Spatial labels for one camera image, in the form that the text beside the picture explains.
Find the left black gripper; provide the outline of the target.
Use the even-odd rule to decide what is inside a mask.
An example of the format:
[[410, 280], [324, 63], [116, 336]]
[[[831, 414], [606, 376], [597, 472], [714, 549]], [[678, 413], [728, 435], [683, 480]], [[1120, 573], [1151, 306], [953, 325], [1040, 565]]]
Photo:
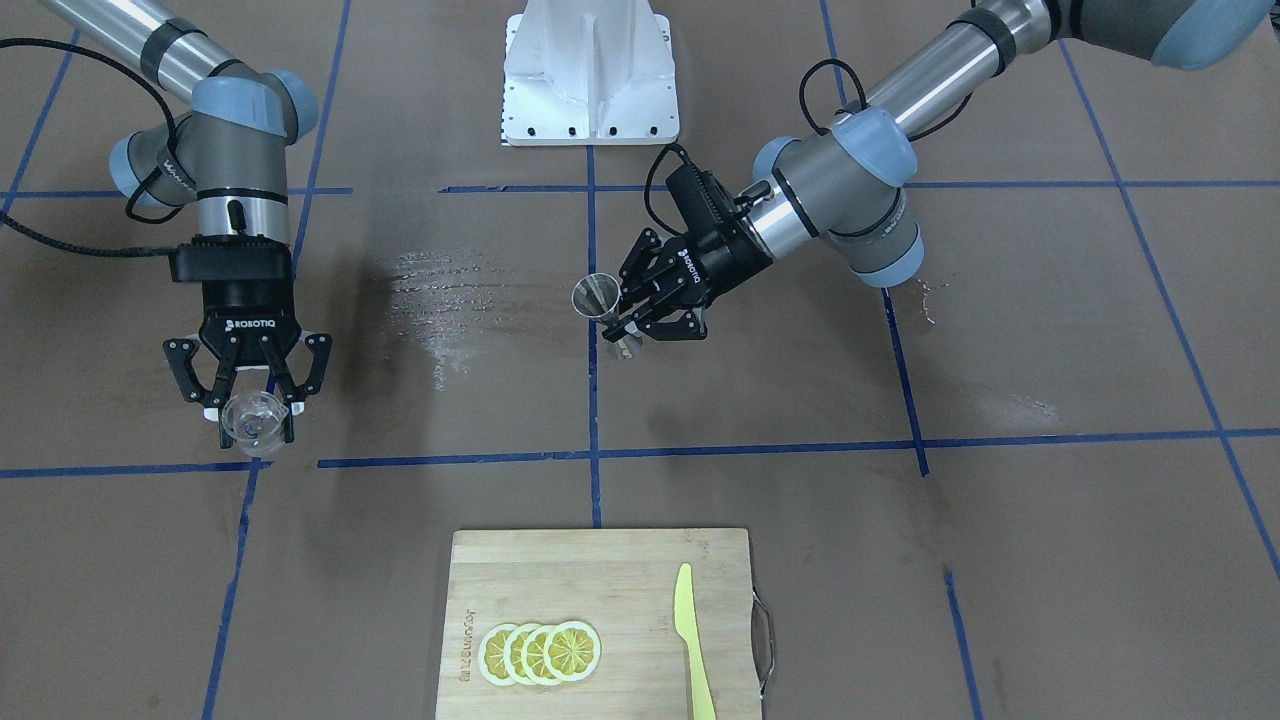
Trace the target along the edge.
[[[677, 301], [712, 301], [774, 264], [736, 206], [689, 206], [680, 214], [687, 224], [684, 236], [664, 238], [645, 228], [621, 264], [618, 307], [602, 315], [607, 342], [704, 340], [701, 310], [678, 307]], [[673, 270], [677, 250], [684, 251], [676, 261], [682, 284]]]

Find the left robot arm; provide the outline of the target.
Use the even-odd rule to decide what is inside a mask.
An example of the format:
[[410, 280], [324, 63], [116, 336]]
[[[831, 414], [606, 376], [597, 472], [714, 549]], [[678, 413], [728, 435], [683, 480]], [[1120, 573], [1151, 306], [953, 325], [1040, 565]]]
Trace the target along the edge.
[[689, 156], [667, 188], [682, 233], [645, 229], [618, 273], [573, 288], [575, 310], [616, 345], [646, 336], [701, 340], [719, 296], [819, 238], [876, 288], [911, 278], [924, 258], [908, 206], [915, 140], [938, 129], [973, 91], [1018, 58], [1076, 38], [1157, 67], [1198, 70], [1234, 51], [1267, 1], [978, 1], [872, 91], [859, 90], [806, 138], [778, 137], [731, 193]]

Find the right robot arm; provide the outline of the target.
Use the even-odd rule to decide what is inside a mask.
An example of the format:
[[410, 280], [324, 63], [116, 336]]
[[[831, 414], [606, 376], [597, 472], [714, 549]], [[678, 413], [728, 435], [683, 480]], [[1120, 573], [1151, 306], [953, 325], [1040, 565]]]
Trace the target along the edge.
[[202, 290], [197, 334], [164, 354], [186, 401], [220, 445], [261, 457], [294, 438], [323, 387], [332, 337], [294, 318], [285, 150], [317, 123], [296, 74], [260, 73], [155, 1], [51, 1], [51, 12], [187, 102], [178, 118], [123, 138], [109, 168], [131, 205], [195, 209], [198, 229], [168, 250], [172, 278]]

